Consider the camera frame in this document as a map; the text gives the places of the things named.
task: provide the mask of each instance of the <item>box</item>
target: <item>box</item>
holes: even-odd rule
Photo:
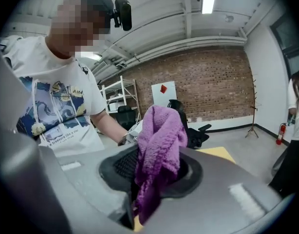
[[[117,111],[117,109],[120,106],[124,106],[124,105],[125,105],[124,102],[114,102],[114,103],[109,104],[109,109],[110,109],[110,111]]]

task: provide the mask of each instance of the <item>white board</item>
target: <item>white board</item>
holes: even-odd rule
[[[161,85],[167,87],[165,93],[160,92]],[[154,105],[167,107],[170,99],[177,99],[174,81],[163,82],[151,86],[153,93]]]

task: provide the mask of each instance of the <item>purple towel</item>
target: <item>purple towel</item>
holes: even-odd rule
[[[140,190],[135,213],[143,224],[158,207],[161,190],[177,178],[179,147],[187,146],[179,113],[171,108],[151,106],[144,115],[138,145],[135,183]]]

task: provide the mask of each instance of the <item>coat rack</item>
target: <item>coat rack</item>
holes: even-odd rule
[[[254,127],[255,127],[255,114],[256,114],[256,111],[258,110],[257,107],[256,107],[256,94],[257,92],[255,92],[255,89],[253,88],[253,93],[254,93],[254,101],[253,101],[253,106],[250,106],[251,108],[253,108],[253,120],[252,120],[252,126],[251,128],[249,129],[247,135],[245,136],[245,138],[247,138],[247,136],[251,133],[251,132],[254,132],[257,136],[257,138],[259,138],[258,134],[256,133]]]

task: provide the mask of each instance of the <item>graphic print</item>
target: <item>graphic print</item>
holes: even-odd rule
[[[31,137],[44,133],[44,138],[50,142],[63,135],[60,123],[66,129],[89,125],[84,117],[87,111],[83,91],[76,86],[66,86],[60,81],[51,86],[31,77],[20,80],[31,92],[31,97],[26,112],[18,121],[19,132]]]

